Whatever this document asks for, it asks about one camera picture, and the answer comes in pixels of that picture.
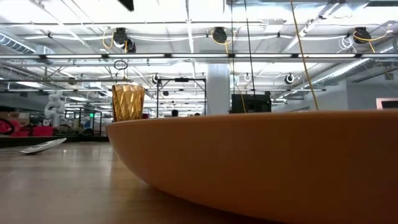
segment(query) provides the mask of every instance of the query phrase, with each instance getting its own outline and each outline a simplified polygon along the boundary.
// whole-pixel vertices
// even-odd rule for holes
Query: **ceiling pipe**
[[[317,24],[319,24],[322,20],[324,20],[324,18],[326,16],[329,16],[333,12],[337,11],[341,7],[341,4],[339,2],[343,2],[343,1],[345,1],[345,0],[332,0],[332,1],[330,1],[330,2],[334,2],[334,3],[328,3],[318,13],[318,16],[316,18],[307,21],[307,23],[305,24],[305,27],[303,29],[301,29],[300,32],[298,33],[300,35],[300,37],[306,36],[308,34],[308,32],[310,30],[312,30],[315,26],[317,26]],[[293,38],[293,40],[291,40],[281,52],[288,52],[298,42],[299,42],[299,39],[297,38],[297,36],[295,36]]]
[[[299,32],[300,37],[304,37],[304,36],[308,33],[308,31],[312,30],[312,29],[322,20],[323,14],[326,14],[326,13],[327,13],[328,15],[331,14],[332,11],[334,10],[334,8],[335,8],[337,5],[338,5],[338,3],[334,3],[334,4],[328,3],[328,4],[318,13],[318,16],[317,16],[315,19],[312,19],[312,20],[310,20],[310,21],[307,21],[307,23],[305,24],[305,27],[304,27],[303,29],[301,29],[301,31]],[[283,50],[280,51],[280,53],[286,53],[286,52],[288,52],[288,51],[289,51],[294,45],[296,45],[298,42],[299,42],[299,39],[297,38],[296,35],[294,35],[293,39],[287,44],[287,46],[286,46]],[[260,71],[260,74],[259,74],[259,75],[263,74],[263,73],[266,71],[267,66],[268,66],[269,64],[270,64],[270,63],[266,63],[266,64],[263,66],[263,68],[262,68],[262,70]]]
[[[393,37],[377,46],[375,46],[376,53],[380,54],[396,54],[398,53],[398,37]],[[368,50],[365,54],[373,54],[373,51]],[[317,85],[327,85],[330,83],[336,83],[342,79],[348,78],[352,75],[358,74],[367,68],[371,68],[377,64],[377,60],[373,58],[364,58],[355,60],[346,64],[339,64],[333,68],[313,77],[312,83]],[[307,88],[308,82],[301,85],[297,85],[297,88]]]
[[[151,62],[142,62],[142,63],[131,63],[129,62],[129,66],[172,66],[178,62],[184,62],[185,60],[173,60],[168,63],[151,63]],[[113,67],[114,62],[54,62],[51,65],[47,64],[37,64],[37,63],[9,63],[9,65],[15,67]]]
[[[7,83],[7,82],[32,82],[32,83],[85,83],[85,82],[115,82],[115,79],[91,79],[91,80],[18,80],[18,79],[9,79],[9,80],[0,80],[0,83]],[[120,79],[117,80],[118,82],[133,82],[134,80],[130,79]]]
[[[242,21],[234,21],[234,24],[246,24],[246,22]],[[134,25],[185,25],[186,21],[174,21],[174,22],[84,22],[83,25],[85,27],[110,27],[117,28],[122,26],[134,26]],[[202,24],[231,24],[231,21],[191,21],[192,25],[202,25]],[[250,25],[264,25],[261,21],[249,21]],[[64,23],[65,27],[76,27],[81,26],[81,23]],[[31,27],[31,28],[51,28],[58,27],[57,23],[26,23],[26,22],[3,22],[0,23],[0,27]]]

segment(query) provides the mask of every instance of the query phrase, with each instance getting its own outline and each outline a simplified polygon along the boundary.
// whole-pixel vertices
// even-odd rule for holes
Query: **wooden surface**
[[[0,152],[0,223],[272,223],[196,205],[131,174],[109,143]]]

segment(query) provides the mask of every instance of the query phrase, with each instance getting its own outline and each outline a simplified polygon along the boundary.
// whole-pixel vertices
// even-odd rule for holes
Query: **yellow cable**
[[[105,33],[106,33],[106,31],[104,31],[104,35],[103,35],[103,39],[102,39],[102,44],[103,44],[104,47],[106,47],[107,49],[110,49],[110,48],[112,48],[112,46],[113,46],[113,34],[114,34],[114,32],[112,33],[112,41],[111,41],[111,45],[110,45],[110,46],[107,46],[107,45],[105,44]]]
[[[386,32],[384,35],[382,35],[381,37],[375,38],[375,39],[364,39],[364,38],[360,38],[360,37],[355,36],[355,33],[357,33],[357,32],[355,31],[355,32],[353,33],[353,36],[354,36],[355,38],[357,38],[358,40],[375,41],[375,40],[379,40],[379,39],[385,37],[385,36],[389,33],[389,31],[387,30],[387,32]]]
[[[299,44],[299,46],[300,46],[301,58],[303,59],[305,75],[307,76],[308,84],[310,85],[310,89],[311,89],[313,101],[314,101],[314,103],[315,103],[315,108],[316,108],[317,110],[319,110],[319,109],[318,109],[317,97],[315,96],[315,92],[314,92],[313,87],[312,87],[311,78],[310,78],[310,75],[308,74],[308,70],[307,70],[307,65],[305,64],[305,57],[304,57],[304,52],[303,52],[303,46],[302,46],[302,44],[301,44],[301,39],[300,39],[300,34],[299,34],[299,28],[297,27],[296,16],[295,16],[295,14],[294,14],[293,0],[290,0],[290,6],[292,7],[292,14],[293,14],[294,26],[295,26],[295,28],[296,28],[296,35],[297,35],[297,38],[298,38],[298,44]]]
[[[371,46],[371,49],[372,49],[373,53],[376,53],[376,51],[373,48],[372,42],[369,41],[369,45]]]
[[[371,46],[371,49],[372,49],[373,53],[376,53],[371,41],[369,41],[369,45]],[[384,74],[386,74],[390,79],[392,79],[391,75],[386,72],[386,69],[384,69],[384,65],[381,62],[379,62],[379,65],[383,68]]]

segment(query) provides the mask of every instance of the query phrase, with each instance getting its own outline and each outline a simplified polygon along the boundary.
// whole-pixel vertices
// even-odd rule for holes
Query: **metal beam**
[[[271,59],[271,60],[279,60],[279,59],[287,59],[287,58],[298,58],[301,59],[301,54],[251,54],[252,59]],[[311,60],[311,58],[315,59],[327,59],[327,60],[339,60],[339,61],[350,61],[357,60],[358,58],[397,58],[398,54],[318,54],[318,53],[307,53],[304,54],[304,57],[308,58],[307,60]],[[227,58],[235,58],[241,60],[249,60],[249,54],[169,54],[169,53],[159,53],[159,54],[48,54],[48,55],[0,55],[0,60],[35,60],[38,62],[39,60],[117,60],[117,59],[140,59],[140,58],[148,58],[148,59],[158,59],[158,58],[170,58],[175,60],[186,60],[190,59],[207,59],[210,58],[212,60],[221,59],[226,60]]]
[[[172,24],[177,24],[177,25],[184,25],[186,24],[186,21],[170,21],[170,22],[162,22],[162,21],[157,21],[157,22],[84,22],[83,26],[85,27],[110,27],[110,28],[116,28],[116,27],[123,27],[123,26],[134,26],[134,25],[172,25]],[[246,24],[246,22],[242,21],[234,21],[234,24],[241,25],[241,24]],[[226,22],[226,21],[191,21],[192,25],[202,25],[202,24],[221,24],[224,26],[227,26],[228,24],[231,24],[231,22]],[[249,21],[250,25],[264,25],[263,22],[261,21]],[[66,27],[76,27],[76,26],[81,26],[82,24],[79,22],[74,22],[74,23],[64,23],[63,24]],[[26,22],[3,22],[0,23],[1,27],[31,27],[31,28],[51,28],[51,27],[59,27],[59,24],[57,23],[51,23],[51,22],[38,22],[38,23],[26,23]]]
[[[87,48],[89,48],[90,50],[92,50],[93,52],[97,52],[95,50],[93,50],[84,40],[82,40],[79,36],[77,36],[72,30],[70,30],[63,22],[61,22],[55,15],[53,15],[50,11],[46,10],[44,7],[44,4],[42,2],[36,2],[36,0],[30,0],[30,2],[35,5],[36,7],[38,7],[39,9],[43,10],[44,12],[46,12],[49,16],[51,16],[52,18],[54,18],[57,22],[57,24],[61,27],[63,27],[66,31],[68,31],[68,33],[70,33],[74,38],[78,39],[84,46],[86,46]]]
[[[35,91],[77,91],[77,92],[101,92],[101,91],[112,91],[111,89],[11,89],[11,90],[4,90],[3,92],[35,92]],[[146,92],[157,92],[158,90],[156,88],[150,88],[146,89]],[[200,88],[167,88],[163,89],[162,91],[203,91]],[[241,89],[241,91],[253,91],[253,89]],[[256,91],[279,91],[279,92],[308,92],[311,90],[308,89],[275,89],[275,88],[256,88]],[[326,89],[314,89],[314,91],[326,91]]]
[[[118,80],[119,82],[133,82],[133,80],[130,79],[125,79],[125,80]],[[107,80],[102,80],[102,79],[92,79],[92,80],[5,80],[2,79],[0,80],[0,83],[14,83],[14,82],[32,82],[32,83],[70,83],[70,82],[77,82],[77,83],[84,83],[84,82],[115,82],[113,79],[107,79]]]

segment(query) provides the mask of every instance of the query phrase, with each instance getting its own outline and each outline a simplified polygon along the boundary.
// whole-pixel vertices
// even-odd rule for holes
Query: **red object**
[[[27,137],[29,136],[28,131],[16,131],[10,135],[10,137]]]
[[[33,136],[52,136],[51,126],[38,126],[33,129]]]

